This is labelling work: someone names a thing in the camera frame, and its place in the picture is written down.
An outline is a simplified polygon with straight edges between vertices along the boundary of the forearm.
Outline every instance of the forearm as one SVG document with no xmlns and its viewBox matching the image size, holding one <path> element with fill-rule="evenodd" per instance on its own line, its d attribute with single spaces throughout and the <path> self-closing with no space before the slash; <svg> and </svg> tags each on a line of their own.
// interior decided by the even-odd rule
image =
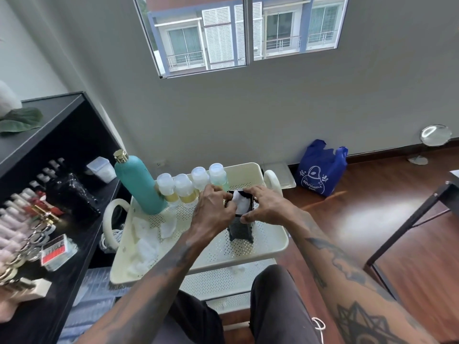
<svg viewBox="0 0 459 344">
<path fill-rule="evenodd" d="M 347 344 L 437 343 L 378 283 L 298 209 L 284 224 Z"/>
<path fill-rule="evenodd" d="M 203 246 L 186 231 L 78 344 L 150 344 Z"/>
</svg>

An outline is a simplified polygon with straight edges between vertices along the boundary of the hand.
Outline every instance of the hand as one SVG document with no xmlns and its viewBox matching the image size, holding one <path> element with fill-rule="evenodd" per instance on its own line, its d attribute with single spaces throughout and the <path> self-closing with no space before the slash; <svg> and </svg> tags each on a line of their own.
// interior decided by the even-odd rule
<svg viewBox="0 0 459 344">
<path fill-rule="evenodd" d="M 228 202 L 225 208 L 223 200 L 231 200 L 233 195 L 220 187 L 208 184 L 199 194 L 199 202 L 193 212 L 190 233 L 205 247 L 213 238 L 230 225 L 236 216 L 236 204 Z"/>
<path fill-rule="evenodd" d="M 287 199 L 265 186 L 257 185 L 244 188 L 244 192 L 253 194 L 258 200 L 259 206 L 255 210 L 244 214 L 240 218 L 241 223 L 249 223 L 258 220 L 283 226 L 298 210 L 298 208 Z"/>
</svg>

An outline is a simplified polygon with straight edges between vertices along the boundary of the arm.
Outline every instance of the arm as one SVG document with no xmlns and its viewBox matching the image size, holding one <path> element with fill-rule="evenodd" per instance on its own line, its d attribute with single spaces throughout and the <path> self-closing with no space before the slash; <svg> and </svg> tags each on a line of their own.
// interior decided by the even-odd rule
<svg viewBox="0 0 459 344">
<path fill-rule="evenodd" d="M 202 250 L 234 218 L 232 195 L 207 185 L 191 226 L 173 248 L 115 306 L 78 339 L 78 344 L 150 344 L 177 295 L 185 275 Z"/>
<path fill-rule="evenodd" d="M 262 186 L 245 188 L 259 207 L 241 221 L 284 226 L 311 270 L 347 344 L 438 342 L 320 230 L 312 216 Z"/>
</svg>

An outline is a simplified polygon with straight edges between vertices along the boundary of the left hand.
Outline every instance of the left hand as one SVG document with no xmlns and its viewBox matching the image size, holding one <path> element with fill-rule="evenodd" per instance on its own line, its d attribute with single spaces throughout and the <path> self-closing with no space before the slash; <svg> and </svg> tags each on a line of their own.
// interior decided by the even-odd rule
<svg viewBox="0 0 459 344">
<path fill-rule="evenodd" d="M 233 195 L 223 191 L 220 187 L 208 184 L 199 194 L 191 220 L 190 234 L 203 244 L 209 245 L 221 231 L 228 227 L 236 216 L 236 204 L 228 202 L 225 208 L 223 200 L 231 200 Z"/>
</svg>

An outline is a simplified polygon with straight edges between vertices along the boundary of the dark pants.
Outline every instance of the dark pants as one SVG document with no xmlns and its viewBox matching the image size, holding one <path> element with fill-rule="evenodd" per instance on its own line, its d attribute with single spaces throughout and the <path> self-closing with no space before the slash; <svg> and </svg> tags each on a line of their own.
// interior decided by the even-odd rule
<svg viewBox="0 0 459 344">
<path fill-rule="evenodd" d="M 224 343 L 218 314 L 205 302 L 179 291 L 169 310 L 187 337 L 197 344 Z M 253 281 L 250 298 L 250 330 L 256 343 L 320 344 L 306 307 L 290 273 L 272 265 Z"/>
</svg>

